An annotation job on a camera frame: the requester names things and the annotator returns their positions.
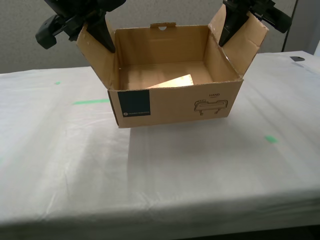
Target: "cardboard box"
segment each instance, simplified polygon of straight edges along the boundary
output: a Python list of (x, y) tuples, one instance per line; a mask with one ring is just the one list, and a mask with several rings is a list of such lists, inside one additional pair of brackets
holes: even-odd
[(226, 18), (224, 5), (204, 26), (156, 23), (116, 31), (108, 26), (114, 54), (86, 26), (77, 45), (108, 89), (120, 128), (225, 118), (268, 32), (248, 15), (223, 48), (218, 42)]

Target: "table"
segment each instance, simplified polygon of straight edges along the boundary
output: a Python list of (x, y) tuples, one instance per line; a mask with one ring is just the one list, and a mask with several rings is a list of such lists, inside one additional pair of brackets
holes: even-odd
[(1, 74), (0, 239), (320, 224), (319, 71), (305, 52), (258, 54), (229, 117), (132, 129), (90, 67)]

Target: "green tape mark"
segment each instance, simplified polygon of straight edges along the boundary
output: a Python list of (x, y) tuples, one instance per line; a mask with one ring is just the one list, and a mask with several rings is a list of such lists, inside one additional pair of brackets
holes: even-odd
[(264, 138), (271, 144), (276, 144), (278, 142), (278, 140), (274, 136), (271, 136), (271, 135), (265, 136)]
[(98, 99), (98, 100), (89, 100), (89, 101), (76, 101), (73, 105), (82, 105), (82, 104), (100, 104), (100, 103), (110, 103), (109, 99)]

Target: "gray wall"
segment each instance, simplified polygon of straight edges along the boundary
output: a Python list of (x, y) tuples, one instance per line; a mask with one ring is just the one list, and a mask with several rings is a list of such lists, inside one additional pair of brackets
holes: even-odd
[[(291, 15), (296, 0), (275, 2)], [(114, 29), (147, 27), (159, 22), (206, 25), (221, 4), (222, 0), (128, 0), (107, 18)], [(58, 44), (49, 50), (37, 44), (35, 33), (54, 14), (44, 0), (0, 0), (0, 9), (0, 73), (88, 65), (64, 33), (57, 36)], [(261, 52), (280, 52), (284, 38), (284, 34), (270, 28)]]
[(320, 41), (320, 0), (299, 0), (284, 50), (314, 54)]

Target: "printed illustration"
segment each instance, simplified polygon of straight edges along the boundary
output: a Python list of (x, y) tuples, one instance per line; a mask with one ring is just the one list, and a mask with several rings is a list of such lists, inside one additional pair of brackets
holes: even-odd
[(221, 109), (226, 109), (228, 106), (227, 100), (219, 100), (214, 102), (208, 102), (207, 100), (199, 100), (194, 103), (194, 111), (199, 112), (202, 116), (203, 111), (215, 110), (214, 114), (217, 114)]

